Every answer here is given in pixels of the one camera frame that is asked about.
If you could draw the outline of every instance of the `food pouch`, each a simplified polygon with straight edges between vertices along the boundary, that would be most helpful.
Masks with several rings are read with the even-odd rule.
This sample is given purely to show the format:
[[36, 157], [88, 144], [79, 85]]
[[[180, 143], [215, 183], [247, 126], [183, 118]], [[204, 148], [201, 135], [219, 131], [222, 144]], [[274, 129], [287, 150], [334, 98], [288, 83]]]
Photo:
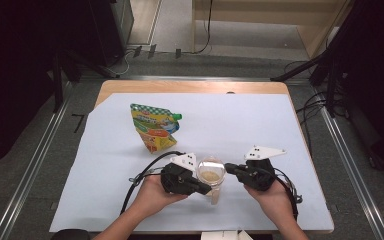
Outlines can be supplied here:
[[151, 106], [130, 104], [133, 124], [149, 152], [160, 151], [177, 143], [171, 136], [179, 130], [177, 120], [181, 114], [173, 114], [170, 110]]

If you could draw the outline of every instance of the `white tabletop sheet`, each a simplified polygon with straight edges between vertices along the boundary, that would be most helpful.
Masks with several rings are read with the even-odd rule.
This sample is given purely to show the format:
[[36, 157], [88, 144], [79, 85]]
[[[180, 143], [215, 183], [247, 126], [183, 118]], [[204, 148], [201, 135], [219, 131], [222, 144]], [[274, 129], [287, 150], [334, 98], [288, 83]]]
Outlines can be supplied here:
[[[113, 94], [90, 113], [75, 162], [50, 231], [79, 228], [102, 231], [117, 218], [135, 177], [164, 153], [150, 154], [135, 131], [130, 104], [181, 113], [178, 143], [168, 149], [216, 156], [244, 164], [244, 154], [260, 145], [285, 149], [272, 165], [294, 182], [303, 203], [298, 223], [304, 230], [333, 230], [333, 222], [296, 115], [286, 94]], [[163, 159], [156, 167], [165, 166]], [[135, 198], [133, 192], [130, 203]], [[235, 176], [226, 175], [218, 205], [198, 193], [167, 206], [135, 231], [276, 230]]]

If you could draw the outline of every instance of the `glass cup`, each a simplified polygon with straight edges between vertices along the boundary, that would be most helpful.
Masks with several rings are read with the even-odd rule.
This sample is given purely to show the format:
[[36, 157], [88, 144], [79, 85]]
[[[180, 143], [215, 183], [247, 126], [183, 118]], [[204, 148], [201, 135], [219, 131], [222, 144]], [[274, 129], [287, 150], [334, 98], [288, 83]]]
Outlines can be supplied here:
[[218, 203], [225, 174], [223, 162], [216, 157], [206, 157], [198, 164], [196, 175], [199, 181], [211, 186], [211, 191], [207, 193], [211, 197], [211, 205]]

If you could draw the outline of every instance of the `hand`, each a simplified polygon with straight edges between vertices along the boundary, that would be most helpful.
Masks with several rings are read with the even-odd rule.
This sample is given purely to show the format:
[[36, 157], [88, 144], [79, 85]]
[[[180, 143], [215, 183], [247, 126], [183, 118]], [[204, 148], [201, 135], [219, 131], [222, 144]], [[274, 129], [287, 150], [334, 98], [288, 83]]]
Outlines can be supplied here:
[[272, 186], [264, 192], [257, 191], [244, 185], [248, 193], [260, 204], [267, 217], [277, 225], [279, 221], [286, 217], [292, 217], [291, 202], [286, 194], [285, 188], [278, 180], [274, 181]]
[[129, 209], [138, 211], [146, 218], [161, 211], [165, 206], [187, 197], [187, 195], [165, 192], [161, 185], [161, 176], [151, 175], [143, 180], [142, 186]]

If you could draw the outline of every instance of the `green cap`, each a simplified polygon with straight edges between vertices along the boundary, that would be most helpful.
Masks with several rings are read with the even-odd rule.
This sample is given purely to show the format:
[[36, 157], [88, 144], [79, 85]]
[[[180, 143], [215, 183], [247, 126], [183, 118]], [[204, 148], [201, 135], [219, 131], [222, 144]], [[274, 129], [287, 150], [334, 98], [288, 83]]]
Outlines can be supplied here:
[[171, 115], [171, 116], [176, 121], [182, 119], [182, 114], [179, 114], [179, 113], [173, 113], [173, 115]]

